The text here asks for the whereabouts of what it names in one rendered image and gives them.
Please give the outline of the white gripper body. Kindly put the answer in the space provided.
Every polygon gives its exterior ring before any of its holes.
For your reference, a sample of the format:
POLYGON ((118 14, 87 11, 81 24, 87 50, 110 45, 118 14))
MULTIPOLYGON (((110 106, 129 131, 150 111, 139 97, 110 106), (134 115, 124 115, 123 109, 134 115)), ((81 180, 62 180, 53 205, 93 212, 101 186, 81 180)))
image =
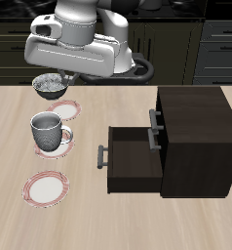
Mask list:
POLYGON ((78 50, 63 47, 57 39, 30 34, 24 59, 30 64, 108 77, 114 72, 119 49, 120 43, 114 37, 100 34, 95 35, 91 44, 78 50))

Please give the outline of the black speckled bowl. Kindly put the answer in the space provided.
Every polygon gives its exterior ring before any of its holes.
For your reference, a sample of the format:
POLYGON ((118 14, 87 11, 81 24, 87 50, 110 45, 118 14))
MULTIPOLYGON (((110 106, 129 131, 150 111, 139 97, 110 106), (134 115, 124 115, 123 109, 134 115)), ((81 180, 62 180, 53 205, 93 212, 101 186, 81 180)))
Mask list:
POLYGON ((50 101, 63 96, 68 83, 59 73, 45 73, 33 79, 32 87, 40 97, 50 101))

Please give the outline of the white plate with red rim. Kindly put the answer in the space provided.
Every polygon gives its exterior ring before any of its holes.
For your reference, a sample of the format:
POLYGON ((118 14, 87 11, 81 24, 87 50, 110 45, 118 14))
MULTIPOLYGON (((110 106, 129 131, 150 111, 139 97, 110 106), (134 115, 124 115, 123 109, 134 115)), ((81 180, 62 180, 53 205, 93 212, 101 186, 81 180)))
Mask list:
POLYGON ((63 100, 50 105, 48 111, 59 114, 62 121, 68 121, 76 118, 81 113, 82 107, 76 101, 63 100))
POLYGON ((58 159, 67 155, 74 147, 75 142, 71 140, 68 144, 60 145, 56 150, 46 152, 39 148, 38 145, 34 145, 34 152, 37 156, 43 159, 58 159))
POLYGON ((23 185, 23 200, 36 208, 48 208, 60 203, 68 194, 70 182, 59 171, 48 170, 30 177, 23 185))

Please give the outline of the grey mug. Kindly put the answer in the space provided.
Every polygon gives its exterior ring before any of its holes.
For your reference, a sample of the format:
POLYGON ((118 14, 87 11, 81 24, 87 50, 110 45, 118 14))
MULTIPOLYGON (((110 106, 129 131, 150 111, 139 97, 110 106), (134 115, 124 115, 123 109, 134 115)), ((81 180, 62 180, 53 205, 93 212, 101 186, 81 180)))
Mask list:
POLYGON ((35 143, 46 152, 55 151, 73 139, 72 130, 62 124, 59 114, 52 111, 35 114, 30 120, 30 126, 35 143))

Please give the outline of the dark kitchen cupboards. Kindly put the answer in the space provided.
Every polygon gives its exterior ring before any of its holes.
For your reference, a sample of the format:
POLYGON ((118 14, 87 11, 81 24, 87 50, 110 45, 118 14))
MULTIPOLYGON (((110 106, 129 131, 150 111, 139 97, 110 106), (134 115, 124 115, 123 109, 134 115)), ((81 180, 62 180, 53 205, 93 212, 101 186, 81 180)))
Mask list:
MULTIPOLYGON (((29 85, 48 71, 23 58, 30 20, 0 20, 0 85, 29 85)), ((129 46, 150 61, 151 85, 190 85, 203 25, 189 19, 130 19, 129 46)))

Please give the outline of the dark wooden cabinet drawer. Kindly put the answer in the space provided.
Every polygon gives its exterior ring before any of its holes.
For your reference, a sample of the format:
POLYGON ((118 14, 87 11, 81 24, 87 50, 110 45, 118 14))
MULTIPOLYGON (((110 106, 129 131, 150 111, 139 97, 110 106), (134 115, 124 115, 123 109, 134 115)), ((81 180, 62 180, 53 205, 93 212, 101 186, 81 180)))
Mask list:
POLYGON ((147 127, 110 127, 107 192, 159 192, 159 150, 150 151, 147 127))

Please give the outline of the dark wooden cabinet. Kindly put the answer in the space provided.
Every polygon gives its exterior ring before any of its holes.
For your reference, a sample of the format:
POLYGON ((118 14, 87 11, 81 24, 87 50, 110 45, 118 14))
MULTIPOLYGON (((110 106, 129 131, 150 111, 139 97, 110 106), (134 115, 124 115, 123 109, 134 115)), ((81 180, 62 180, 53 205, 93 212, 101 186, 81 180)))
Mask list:
POLYGON ((224 198, 232 185, 232 109, 219 87, 160 87, 161 196, 224 198))

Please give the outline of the grey kitchen cupboard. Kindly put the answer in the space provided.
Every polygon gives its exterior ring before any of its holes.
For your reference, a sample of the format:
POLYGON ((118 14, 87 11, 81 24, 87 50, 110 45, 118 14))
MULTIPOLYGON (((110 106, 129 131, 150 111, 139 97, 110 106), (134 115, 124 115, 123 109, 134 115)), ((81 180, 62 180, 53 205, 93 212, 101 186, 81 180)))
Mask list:
POLYGON ((204 23, 193 84, 232 86, 232 21, 204 23))

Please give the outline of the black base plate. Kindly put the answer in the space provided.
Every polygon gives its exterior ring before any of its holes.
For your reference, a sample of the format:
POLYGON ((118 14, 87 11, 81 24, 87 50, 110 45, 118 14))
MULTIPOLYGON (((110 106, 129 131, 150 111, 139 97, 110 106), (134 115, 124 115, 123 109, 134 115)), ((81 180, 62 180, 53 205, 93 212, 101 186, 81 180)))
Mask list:
POLYGON ((90 86, 146 85, 154 75, 153 65, 144 58, 142 53, 133 53, 133 60, 135 66, 127 72, 115 73, 110 77, 81 74, 80 78, 90 86))

